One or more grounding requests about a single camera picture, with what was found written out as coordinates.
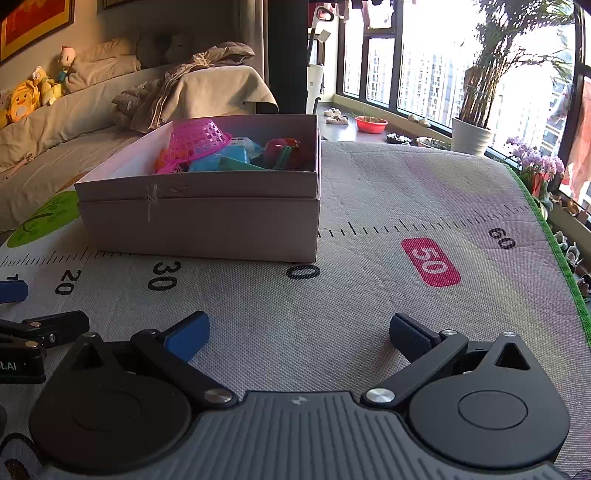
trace metal pivot screw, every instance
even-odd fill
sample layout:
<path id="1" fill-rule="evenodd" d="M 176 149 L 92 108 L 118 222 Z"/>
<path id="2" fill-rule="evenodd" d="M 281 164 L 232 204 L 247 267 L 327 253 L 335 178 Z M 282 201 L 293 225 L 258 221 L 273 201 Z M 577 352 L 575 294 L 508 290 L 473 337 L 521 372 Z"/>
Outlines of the metal pivot screw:
<path id="1" fill-rule="evenodd" d="M 387 388 L 372 388 L 365 392 L 365 398 L 371 403 L 390 403 L 396 398 L 396 395 Z"/>
<path id="2" fill-rule="evenodd" d="M 203 396 L 209 403 L 217 404 L 228 403 L 233 397 L 232 392 L 225 388 L 212 388 L 211 390 L 207 390 Z"/>

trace pink plastic basket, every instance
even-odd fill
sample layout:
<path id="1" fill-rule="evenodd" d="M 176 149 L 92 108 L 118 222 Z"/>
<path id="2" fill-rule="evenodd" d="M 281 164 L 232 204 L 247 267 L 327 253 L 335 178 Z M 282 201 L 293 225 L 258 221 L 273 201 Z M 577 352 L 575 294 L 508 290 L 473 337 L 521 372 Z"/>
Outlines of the pink plastic basket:
<path id="1" fill-rule="evenodd" d="M 181 163 L 207 157 L 221 150 L 231 139 L 232 136 L 222 132 L 210 118 L 175 124 L 164 157 L 166 165 L 156 173 L 171 173 Z"/>

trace glass pane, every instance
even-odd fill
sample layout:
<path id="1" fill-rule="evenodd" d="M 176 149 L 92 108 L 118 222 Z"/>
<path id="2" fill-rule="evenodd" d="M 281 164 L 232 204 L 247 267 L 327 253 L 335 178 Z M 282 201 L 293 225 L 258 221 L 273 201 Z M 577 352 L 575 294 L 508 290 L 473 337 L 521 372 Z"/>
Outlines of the glass pane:
<path id="1" fill-rule="evenodd" d="M 399 108 L 452 125 L 464 100 L 464 73 L 478 52 L 477 16 L 472 0 L 404 2 Z"/>
<path id="2" fill-rule="evenodd" d="M 388 106 L 392 86 L 393 38 L 370 38 L 367 100 Z"/>
<path id="3" fill-rule="evenodd" d="M 361 49 L 363 47 L 363 16 L 361 9 L 351 9 L 345 24 L 345 68 L 343 91 L 359 96 Z"/>
<path id="4" fill-rule="evenodd" d="M 481 20 L 472 0 L 404 3 L 399 108 L 452 126 L 452 118 L 462 109 L 466 69 L 481 50 L 475 37 Z M 529 56 L 559 52 L 572 75 L 574 25 L 536 28 L 517 37 L 514 48 L 525 49 Z M 550 63 L 514 67 L 503 75 L 488 121 L 488 128 L 495 131 L 492 146 L 508 154 L 512 150 L 505 146 L 507 138 L 517 137 L 556 155 L 568 82 Z"/>
<path id="5" fill-rule="evenodd" d="M 374 5 L 371 1 L 364 2 L 364 4 L 368 7 L 370 28 L 392 27 L 392 13 L 394 9 L 388 0 L 385 0 L 379 5 Z"/>
<path id="6" fill-rule="evenodd" d="M 585 18 L 585 63 L 591 66 L 591 15 L 584 11 Z"/>

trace yellow plush toy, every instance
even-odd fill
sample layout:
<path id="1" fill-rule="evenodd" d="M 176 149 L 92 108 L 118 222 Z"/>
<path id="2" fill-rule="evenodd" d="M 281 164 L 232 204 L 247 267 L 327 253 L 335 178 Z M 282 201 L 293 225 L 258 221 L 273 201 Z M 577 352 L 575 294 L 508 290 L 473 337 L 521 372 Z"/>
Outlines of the yellow plush toy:
<path id="1" fill-rule="evenodd" d="M 16 122 L 34 112 L 39 106 L 39 90 L 31 80 L 20 83 L 10 100 L 10 120 Z"/>
<path id="2" fill-rule="evenodd" d="M 41 66 L 37 66 L 31 77 L 33 78 L 33 85 L 39 89 L 42 105 L 53 105 L 53 102 L 64 96 L 63 85 L 55 83 L 55 80 L 49 78 Z"/>
<path id="3" fill-rule="evenodd" d="M 10 123 L 10 116 L 8 110 L 5 108 L 0 109 L 0 130 Z"/>

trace clothes hanging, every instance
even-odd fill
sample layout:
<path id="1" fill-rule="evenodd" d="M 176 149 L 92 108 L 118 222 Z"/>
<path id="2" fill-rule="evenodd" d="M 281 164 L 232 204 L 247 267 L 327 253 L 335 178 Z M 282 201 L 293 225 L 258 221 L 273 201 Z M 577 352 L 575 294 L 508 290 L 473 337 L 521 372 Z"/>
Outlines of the clothes hanging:
<path id="1" fill-rule="evenodd" d="M 568 177 L 573 200 L 579 201 L 579 194 L 586 181 L 591 180 L 591 83 L 583 84 L 583 100 L 579 113 L 579 124 L 570 150 Z"/>

